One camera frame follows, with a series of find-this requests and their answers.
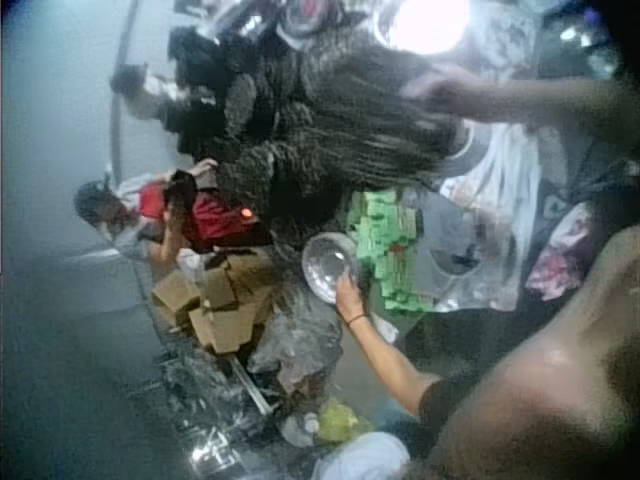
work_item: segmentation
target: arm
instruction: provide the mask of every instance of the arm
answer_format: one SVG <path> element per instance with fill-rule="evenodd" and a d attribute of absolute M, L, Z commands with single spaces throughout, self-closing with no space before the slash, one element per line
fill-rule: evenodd
<path fill-rule="evenodd" d="M 165 230 L 162 244 L 154 243 L 149 248 L 149 257 L 160 264 L 173 263 L 178 256 L 178 252 L 184 246 L 182 236 L 182 224 L 184 223 L 184 209 L 178 204 L 170 203 L 169 208 L 164 213 Z"/>
<path fill-rule="evenodd" d="M 411 414 L 417 415 L 427 389 L 440 380 L 432 374 L 418 372 L 398 349 L 389 345 L 364 316 L 360 293 L 348 274 L 337 286 L 337 306 L 351 334 L 360 344 L 367 360 L 389 393 Z"/>
<path fill-rule="evenodd" d="M 453 65 L 434 70 L 407 84 L 402 95 L 482 122 L 579 123 L 626 150 L 640 143 L 640 93 L 630 83 L 567 78 L 497 85 Z"/>
<path fill-rule="evenodd" d="M 201 160 L 200 162 L 198 162 L 196 165 L 194 165 L 193 167 L 189 168 L 187 170 L 187 173 L 193 175 L 194 177 L 199 177 L 200 175 L 203 175 L 204 173 L 207 172 L 207 170 L 209 169 L 215 169 L 218 166 L 218 163 L 211 159 L 211 158 L 205 158 L 204 160 Z M 154 175 L 147 184 L 152 184 L 152 183 L 168 183 L 171 180 L 171 177 L 176 173 L 176 169 L 172 168 L 171 170 L 164 172 L 164 173 L 159 173 L 158 175 Z"/>

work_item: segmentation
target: bright light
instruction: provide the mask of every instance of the bright light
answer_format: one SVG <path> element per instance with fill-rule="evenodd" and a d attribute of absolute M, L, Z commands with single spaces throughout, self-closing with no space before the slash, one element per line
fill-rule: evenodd
<path fill-rule="evenodd" d="M 571 40 L 576 38 L 577 35 L 578 35 L 578 32 L 576 32 L 575 27 L 569 27 L 560 34 L 560 38 L 565 42 L 570 42 Z"/>
<path fill-rule="evenodd" d="M 582 35 L 580 35 L 580 46 L 582 48 L 590 47 L 591 45 L 593 45 L 593 41 L 591 40 L 589 34 L 583 33 Z"/>
<path fill-rule="evenodd" d="M 469 23 L 469 0 L 405 0 L 389 31 L 390 43 L 421 55 L 452 49 Z"/>
<path fill-rule="evenodd" d="M 196 447 L 193 449 L 193 452 L 191 453 L 191 459 L 194 462 L 199 462 L 200 459 L 204 457 L 208 451 L 209 449 L 207 447 L 204 447 L 204 448 Z"/>

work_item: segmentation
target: plastic bag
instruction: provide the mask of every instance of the plastic bag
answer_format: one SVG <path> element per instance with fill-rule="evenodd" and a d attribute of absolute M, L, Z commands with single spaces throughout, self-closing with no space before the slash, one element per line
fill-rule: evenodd
<path fill-rule="evenodd" d="M 280 367 L 280 383 L 292 392 L 305 378 L 335 365 L 342 355 L 342 327 L 335 310 L 298 281 L 286 284 L 273 310 L 248 370 Z"/>
<path fill-rule="evenodd" d="M 522 125 L 497 124 L 484 159 L 467 175 L 444 182 L 440 193 L 472 212 L 482 228 L 482 259 L 470 272 L 449 276 L 437 311 L 515 309 L 531 244 L 540 170 L 537 137 Z"/>

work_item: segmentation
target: white plastic bag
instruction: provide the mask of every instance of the white plastic bag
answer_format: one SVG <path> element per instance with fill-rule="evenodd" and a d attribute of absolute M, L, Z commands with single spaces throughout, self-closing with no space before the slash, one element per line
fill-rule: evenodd
<path fill-rule="evenodd" d="M 489 151 L 473 170 L 445 181 L 440 193 L 473 212 L 485 233 L 482 260 L 470 272 L 451 277 L 436 310 L 515 309 L 539 185 L 537 137 L 522 125 L 505 124 L 493 126 Z"/>

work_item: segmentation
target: hand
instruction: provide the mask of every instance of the hand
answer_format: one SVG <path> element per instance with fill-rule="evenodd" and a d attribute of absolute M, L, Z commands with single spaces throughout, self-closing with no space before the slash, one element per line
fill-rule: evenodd
<path fill-rule="evenodd" d="M 184 205 L 173 200 L 164 211 L 164 223 L 171 232 L 181 232 L 185 216 Z"/>
<path fill-rule="evenodd" d="M 360 290 L 353 284 L 349 271 L 346 271 L 338 279 L 336 285 L 336 306 L 345 322 L 364 315 L 364 303 Z"/>
<path fill-rule="evenodd" d="M 434 66 L 407 83 L 400 94 L 424 102 L 425 108 L 480 120 L 486 96 L 496 86 L 456 65 Z"/>
<path fill-rule="evenodd" d="M 205 158 L 204 160 L 199 161 L 193 168 L 189 170 L 189 173 L 194 177 L 199 177 L 203 173 L 206 173 L 207 170 L 216 170 L 218 168 L 218 162 L 216 162 L 213 158 Z"/>

